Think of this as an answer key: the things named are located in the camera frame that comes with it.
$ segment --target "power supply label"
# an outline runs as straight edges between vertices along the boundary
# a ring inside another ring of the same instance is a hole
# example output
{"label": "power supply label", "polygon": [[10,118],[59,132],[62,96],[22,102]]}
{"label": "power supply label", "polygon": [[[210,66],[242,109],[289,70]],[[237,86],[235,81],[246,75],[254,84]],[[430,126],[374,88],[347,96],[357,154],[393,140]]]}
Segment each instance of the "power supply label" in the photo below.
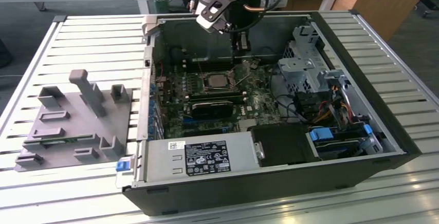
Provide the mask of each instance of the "power supply label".
{"label": "power supply label", "polygon": [[188,176],[231,171],[226,141],[184,145]]}

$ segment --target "slotted metal table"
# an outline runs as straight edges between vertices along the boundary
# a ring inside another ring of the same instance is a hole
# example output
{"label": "slotted metal table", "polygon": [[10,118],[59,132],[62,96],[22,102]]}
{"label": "slotted metal table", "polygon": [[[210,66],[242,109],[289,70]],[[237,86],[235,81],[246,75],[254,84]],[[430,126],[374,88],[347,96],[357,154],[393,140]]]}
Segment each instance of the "slotted metal table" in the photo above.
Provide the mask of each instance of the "slotted metal table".
{"label": "slotted metal table", "polygon": [[127,155],[136,149],[143,67],[142,15],[70,16],[54,22],[0,117],[0,217],[7,223],[438,223],[439,101],[363,18],[323,12],[423,155],[357,187],[176,216],[148,217],[115,186],[115,163],[18,173],[43,86],[78,91],[72,69],[100,89],[134,88]]}

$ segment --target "blue latch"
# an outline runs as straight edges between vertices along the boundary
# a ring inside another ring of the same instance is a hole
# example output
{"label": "blue latch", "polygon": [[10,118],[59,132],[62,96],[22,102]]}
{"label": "blue latch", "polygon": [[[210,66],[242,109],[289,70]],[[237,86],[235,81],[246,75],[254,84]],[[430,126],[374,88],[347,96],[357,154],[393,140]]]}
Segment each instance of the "blue latch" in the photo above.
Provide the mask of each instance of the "blue latch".
{"label": "blue latch", "polygon": [[365,127],[367,134],[371,134],[374,132],[370,125],[365,125],[363,127]]}
{"label": "blue latch", "polygon": [[150,92],[156,92],[156,85],[155,84],[151,84],[151,86],[150,86]]}
{"label": "blue latch", "polygon": [[322,140],[322,139],[331,139],[334,138],[331,129],[325,127],[325,128],[317,128],[310,132],[310,136],[313,141],[315,140]]}
{"label": "blue latch", "polygon": [[119,161],[116,163],[116,172],[128,171],[130,170],[130,161]]}

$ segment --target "green circuit board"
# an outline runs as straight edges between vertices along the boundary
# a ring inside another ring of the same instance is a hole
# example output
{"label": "green circuit board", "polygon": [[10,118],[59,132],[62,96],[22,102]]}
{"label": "green circuit board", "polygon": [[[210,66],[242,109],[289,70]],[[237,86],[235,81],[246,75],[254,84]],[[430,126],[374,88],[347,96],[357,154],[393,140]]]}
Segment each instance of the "green circuit board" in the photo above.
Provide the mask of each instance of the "green circuit board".
{"label": "green circuit board", "polygon": [[[234,133],[241,132],[239,122],[253,120],[255,124],[282,122],[278,106],[267,88],[271,65],[258,66],[245,61],[230,71],[186,73],[176,71],[170,75],[168,83],[163,84],[162,109],[164,110],[166,138],[199,136],[199,132]],[[206,88],[210,75],[230,77],[225,88]],[[192,96],[218,92],[245,93],[245,102],[235,104],[233,115],[227,118],[196,121],[190,116],[190,105],[184,101],[188,93]]]}

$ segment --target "floor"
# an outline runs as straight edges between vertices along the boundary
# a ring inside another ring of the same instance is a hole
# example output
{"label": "floor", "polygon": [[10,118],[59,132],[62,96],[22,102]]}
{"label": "floor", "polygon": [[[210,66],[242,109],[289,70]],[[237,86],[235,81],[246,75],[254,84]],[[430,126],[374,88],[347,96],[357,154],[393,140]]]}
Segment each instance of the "floor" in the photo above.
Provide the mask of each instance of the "floor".
{"label": "floor", "polygon": [[[46,6],[40,12],[32,3],[0,3],[0,11],[7,11],[0,15],[0,38],[15,58],[0,69],[0,76],[24,74],[55,15],[139,13],[135,1],[52,2]],[[389,44],[439,96],[439,13],[422,18],[422,11],[422,6],[413,11]],[[20,77],[0,78],[0,113],[19,81]]]}

